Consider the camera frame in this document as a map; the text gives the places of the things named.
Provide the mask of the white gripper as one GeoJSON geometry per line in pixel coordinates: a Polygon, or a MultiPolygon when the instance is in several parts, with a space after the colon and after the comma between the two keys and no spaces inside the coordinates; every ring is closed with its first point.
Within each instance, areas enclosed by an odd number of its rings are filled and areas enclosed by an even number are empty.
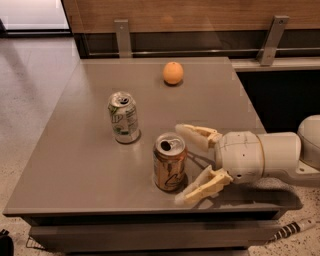
{"type": "Polygon", "coordinates": [[[262,177],[263,150],[258,137],[250,131],[229,132],[222,136],[216,129],[177,124],[175,131],[199,149],[208,151],[214,146],[215,164],[207,166],[182,192],[175,196],[176,205],[194,204],[218,194],[225,186],[252,183],[262,177]]]}

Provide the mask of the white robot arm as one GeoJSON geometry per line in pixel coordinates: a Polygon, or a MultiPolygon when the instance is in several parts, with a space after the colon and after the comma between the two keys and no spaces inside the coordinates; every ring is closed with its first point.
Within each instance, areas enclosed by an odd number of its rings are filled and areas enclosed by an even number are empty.
{"type": "Polygon", "coordinates": [[[305,118],[296,133],[221,134],[188,124],[178,124],[175,130],[201,150],[213,149],[215,162],[175,197],[176,204],[195,204],[231,183],[253,183],[265,177],[298,186],[320,184],[319,115],[305,118]]]}

